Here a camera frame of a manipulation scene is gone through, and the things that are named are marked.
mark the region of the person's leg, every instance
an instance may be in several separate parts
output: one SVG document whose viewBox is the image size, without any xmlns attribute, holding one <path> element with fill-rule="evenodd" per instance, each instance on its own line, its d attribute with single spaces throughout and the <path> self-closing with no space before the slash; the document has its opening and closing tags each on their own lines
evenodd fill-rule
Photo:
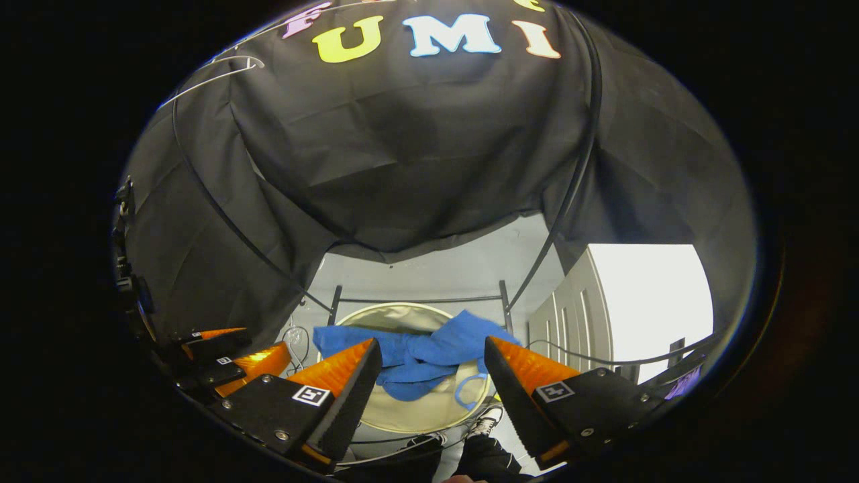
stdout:
<svg viewBox="0 0 859 483">
<path fill-rule="evenodd" d="M 334 474 L 334 478 L 346 483 L 379 483 L 395 480 L 397 477 L 405 477 L 408 478 L 409 483 L 431 483 L 432 477 L 438 469 L 438 463 L 442 460 L 442 453 L 437 450 L 444 444 L 444 439 L 439 437 L 415 438 L 406 445 L 406 448 L 425 439 L 431 439 L 431 441 L 382 460 L 366 462 L 338 471 Z"/>
<path fill-rule="evenodd" d="M 466 436 L 460 465 L 454 475 L 466 474 L 474 481 L 486 480 L 489 483 L 512 483 L 533 478 L 530 474 L 520 474 L 522 467 L 513 455 L 504 450 L 498 440 L 490 437 L 503 414 L 501 405 L 493 405 L 478 416 Z"/>
</svg>

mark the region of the black fabric cover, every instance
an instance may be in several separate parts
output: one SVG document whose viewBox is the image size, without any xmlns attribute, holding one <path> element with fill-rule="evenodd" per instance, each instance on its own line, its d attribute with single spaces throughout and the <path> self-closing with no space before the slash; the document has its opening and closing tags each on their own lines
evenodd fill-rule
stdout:
<svg viewBox="0 0 859 483">
<path fill-rule="evenodd" d="M 523 214 L 543 212 L 551 223 L 588 123 L 590 64 L 575 24 L 540 4 L 545 13 L 512 0 L 365 3 L 325 13 L 286 40 L 277 28 L 231 51 L 265 68 L 180 97 L 183 148 L 229 217 L 305 287 L 326 252 L 394 262 Z M 501 52 L 460 46 L 410 56 L 404 19 L 432 15 L 452 25 L 466 13 L 491 18 Z M 344 46 L 355 46 L 362 38 L 352 24 L 372 15 L 385 17 L 375 51 L 342 64 L 320 60 L 315 35 L 346 27 Z M 512 20 L 546 27 L 562 57 L 526 53 Z M 592 168 L 556 242 L 564 270 L 589 242 L 694 243 L 716 323 L 727 324 L 745 306 L 756 263 L 739 165 L 692 94 L 583 20 L 604 94 Z M 246 62 L 205 66 L 180 90 Z M 159 337 L 248 327 L 249 350 L 257 350 L 274 341 L 300 294 L 207 205 L 182 164 L 171 112 L 167 104 L 155 113 L 127 168 L 137 197 L 130 261 L 149 283 Z"/>
</svg>

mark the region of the white cabinet door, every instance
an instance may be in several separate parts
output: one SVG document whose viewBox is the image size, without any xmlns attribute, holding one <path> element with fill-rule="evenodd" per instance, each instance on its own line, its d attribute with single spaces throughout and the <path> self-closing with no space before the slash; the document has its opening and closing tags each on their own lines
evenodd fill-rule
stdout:
<svg viewBox="0 0 859 483">
<path fill-rule="evenodd" d="M 528 319 L 528 338 L 531 342 L 535 340 L 549 340 L 557 344 L 557 313 L 552 295 L 539 306 L 536 312 Z M 542 356 L 557 361 L 558 350 L 545 342 L 536 342 L 531 350 Z"/>
<path fill-rule="evenodd" d="M 531 340 L 549 339 L 567 351 L 612 360 L 610 321 L 589 250 L 585 250 L 564 281 L 529 319 L 529 327 Z M 580 372 L 598 367 L 611 369 L 555 348 L 546 350 L 546 345 L 537 343 L 532 348 Z"/>
</svg>

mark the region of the yellow letter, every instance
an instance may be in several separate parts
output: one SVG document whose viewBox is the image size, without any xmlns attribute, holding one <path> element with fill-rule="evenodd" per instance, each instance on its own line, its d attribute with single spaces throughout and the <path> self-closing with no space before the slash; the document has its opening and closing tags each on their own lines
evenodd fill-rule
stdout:
<svg viewBox="0 0 859 483">
<path fill-rule="evenodd" d="M 355 27 L 360 28 L 364 36 L 364 42 L 357 47 L 343 48 L 340 34 L 346 31 L 346 27 L 334 28 L 333 30 L 317 35 L 314 37 L 313 42 L 320 49 L 320 58 L 324 62 L 336 64 L 371 53 L 381 43 L 381 33 L 379 32 L 379 22 L 381 19 L 381 15 L 376 15 L 355 22 Z"/>
<path fill-rule="evenodd" d="M 526 9 L 537 10 L 538 12 L 545 12 L 543 7 L 537 6 L 537 0 L 513 0 L 519 5 L 525 7 Z"/>
</svg>

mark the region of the black pants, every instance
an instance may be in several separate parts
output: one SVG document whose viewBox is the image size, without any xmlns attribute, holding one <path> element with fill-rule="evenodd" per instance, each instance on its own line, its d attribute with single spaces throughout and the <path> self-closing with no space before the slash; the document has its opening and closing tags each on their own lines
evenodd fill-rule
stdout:
<svg viewBox="0 0 859 483">
<path fill-rule="evenodd" d="M 436 439 L 379 462 L 339 471 L 334 478 L 346 483 L 376 483 L 396 481 L 397 478 L 404 483 L 431 483 L 442 460 L 441 451 L 436 451 L 441 446 Z M 486 480 L 489 483 L 518 483 L 533 478 L 529 474 L 519 474 L 521 470 L 513 455 L 505 451 L 494 437 L 475 436 L 466 440 L 460 465 L 454 474 L 467 474 L 474 481 Z"/>
</svg>

